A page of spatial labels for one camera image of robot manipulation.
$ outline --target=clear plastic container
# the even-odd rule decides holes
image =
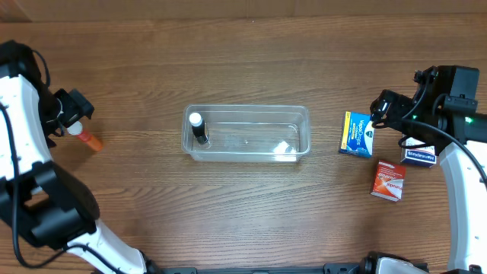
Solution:
[[[206,122],[199,144],[191,113]],[[302,106],[191,104],[184,110],[181,147],[196,161],[296,162],[310,153],[310,115]]]

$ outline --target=orange bottle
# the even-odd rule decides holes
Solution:
[[[83,125],[79,121],[68,127],[68,132],[69,134],[78,137],[78,139],[80,139],[83,143],[88,145],[96,152],[99,152],[103,148],[100,140],[98,140],[95,136],[89,133],[89,131],[87,131],[86,129],[83,129]]]

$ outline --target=box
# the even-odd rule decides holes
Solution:
[[[205,144],[189,122],[195,112],[206,122]],[[190,104],[181,148],[196,161],[297,162],[311,150],[310,114],[303,106]]]
[[[405,167],[379,161],[371,194],[394,202],[401,200],[405,176]]]
[[[369,158],[373,142],[374,128],[370,115],[347,111],[339,152]]]
[[[414,138],[407,138],[403,145],[422,145],[424,142],[418,141]],[[431,167],[436,164],[436,155],[434,154],[434,146],[426,148],[402,148],[401,152],[402,164],[415,164],[422,167]]]

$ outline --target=red and white box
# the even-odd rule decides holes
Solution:
[[[406,168],[379,161],[371,194],[394,202],[401,200]]]

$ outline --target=wooden tabletop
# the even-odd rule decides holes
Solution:
[[[210,21],[0,24],[3,40],[38,49],[52,90],[95,106],[94,154],[55,139],[58,164],[86,183],[104,222],[161,267],[322,266],[379,250],[446,269],[441,169],[408,166],[403,201],[369,194],[379,159],[398,162],[400,133],[377,130],[374,156],[337,153],[346,110],[368,113],[387,88],[412,96],[416,69],[487,72],[487,17],[336,16]],[[479,111],[487,113],[487,76]],[[312,149],[298,164],[194,161],[181,150],[188,104],[291,104],[310,110]],[[30,262],[53,252],[22,244]],[[35,273],[89,273],[65,255]],[[0,225],[0,273],[21,269]]]

